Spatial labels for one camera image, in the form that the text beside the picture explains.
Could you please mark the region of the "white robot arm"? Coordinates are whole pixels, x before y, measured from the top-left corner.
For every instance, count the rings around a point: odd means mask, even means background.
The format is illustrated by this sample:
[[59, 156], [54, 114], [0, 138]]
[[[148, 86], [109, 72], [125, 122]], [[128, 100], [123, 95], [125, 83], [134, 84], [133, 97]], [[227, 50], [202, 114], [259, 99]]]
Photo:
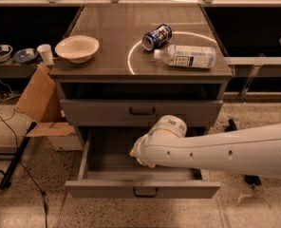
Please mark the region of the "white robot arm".
[[186, 123], [165, 115], [130, 155], [143, 165], [199, 168], [281, 179], [281, 123], [188, 137]]

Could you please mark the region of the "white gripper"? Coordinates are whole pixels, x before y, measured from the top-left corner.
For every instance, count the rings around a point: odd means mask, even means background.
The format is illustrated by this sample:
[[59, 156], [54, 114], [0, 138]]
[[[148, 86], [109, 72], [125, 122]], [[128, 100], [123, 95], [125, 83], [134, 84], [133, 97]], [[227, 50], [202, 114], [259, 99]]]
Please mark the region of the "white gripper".
[[145, 155], [145, 148], [148, 142], [148, 136], [143, 135], [142, 137], [138, 138], [137, 141], [134, 143], [132, 149], [130, 150], [130, 156], [135, 158], [139, 164], [142, 166], [147, 166], [149, 168], [155, 168], [156, 165], [150, 161]]

